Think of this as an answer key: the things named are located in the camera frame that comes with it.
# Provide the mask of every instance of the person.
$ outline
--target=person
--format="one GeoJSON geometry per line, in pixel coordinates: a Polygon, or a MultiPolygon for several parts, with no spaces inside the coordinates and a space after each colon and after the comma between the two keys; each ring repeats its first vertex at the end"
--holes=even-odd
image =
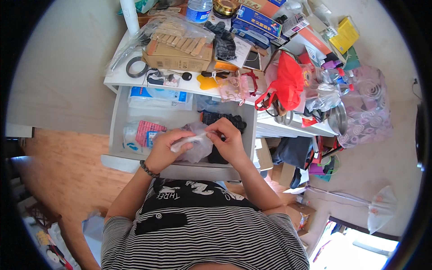
{"type": "Polygon", "coordinates": [[[108,209],[102,269],[309,269],[285,206],[246,155],[240,131],[226,118],[205,131],[240,175],[247,199],[211,181],[156,178],[150,187],[193,148],[171,152],[172,143],[195,134],[168,131],[108,209]]]}

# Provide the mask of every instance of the car key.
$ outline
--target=car key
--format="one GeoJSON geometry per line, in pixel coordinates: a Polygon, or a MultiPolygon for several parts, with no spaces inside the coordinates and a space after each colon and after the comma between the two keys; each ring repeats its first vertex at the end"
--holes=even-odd
{"type": "Polygon", "coordinates": [[[190,74],[189,72],[179,73],[179,72],[173,71],[173,70],[168,70],[168,72],[171,72],[175,75],[179,75],[185,81],[190,81],[192,79],[192,74],[190,74]]]}

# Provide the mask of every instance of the white cylinder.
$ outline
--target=white cylinder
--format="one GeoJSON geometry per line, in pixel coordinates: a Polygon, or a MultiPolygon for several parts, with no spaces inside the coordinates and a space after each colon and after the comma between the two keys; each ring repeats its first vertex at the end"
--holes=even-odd
{"type": "Polygon", "coordinates": [[[121,10],[123,11],[124,20],[126,21],[129,36],[133,37],[139,30],[137,10],[134,0],[120,0],[121,10]]]}

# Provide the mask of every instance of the shirt pocket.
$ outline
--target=shirt pocket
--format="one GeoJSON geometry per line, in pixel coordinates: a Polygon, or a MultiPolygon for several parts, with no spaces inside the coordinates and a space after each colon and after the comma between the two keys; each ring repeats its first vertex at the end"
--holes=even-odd
{"type": "Polygon", "coordinates": [[[187,225],[184,213],[157,213],[141,222],[137,222],[135,235],[143,235],[163,229],[179,228],[187,225]]]}

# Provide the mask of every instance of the stainless steel bowl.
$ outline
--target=stainless steel bowl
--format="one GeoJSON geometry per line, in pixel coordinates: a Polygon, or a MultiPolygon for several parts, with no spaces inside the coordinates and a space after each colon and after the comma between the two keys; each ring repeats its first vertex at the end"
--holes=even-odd
{"type": "Polygon", "coordinates": [[[328,118],[330,128],[339,135],[345,135],[348,129],[348,118],[346,116],[345,105],[340,102],[338,106],[331,109],[328,118]]]}

